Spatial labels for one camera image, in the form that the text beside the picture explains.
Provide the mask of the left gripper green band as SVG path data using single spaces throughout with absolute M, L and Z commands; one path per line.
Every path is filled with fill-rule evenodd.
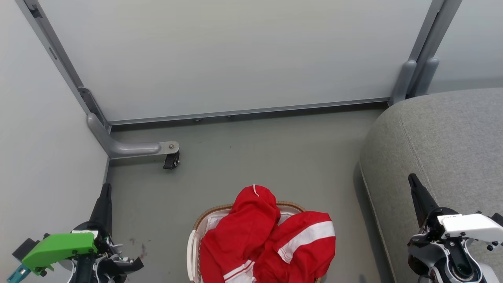
M 110 252 L 112 239 L 112 186 L 105 183 L 90 215 L 70 233 L 54 233 L 43 240 L 27 239 L 22 244 L 22 264 L 40 276 L 45 269 L 80 256 Z

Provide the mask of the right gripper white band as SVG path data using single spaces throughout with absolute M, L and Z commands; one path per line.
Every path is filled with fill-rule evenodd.
M 440 241 L 450 238 L 484 241 L 488 245 L 502 245 L 502 215 L 487 216 L 478 211 L 462 215 L 451 208 L 439 207 L 428 189 L 416 174 L 408 175 L 411 197 L 419 227 L 429 240 Z

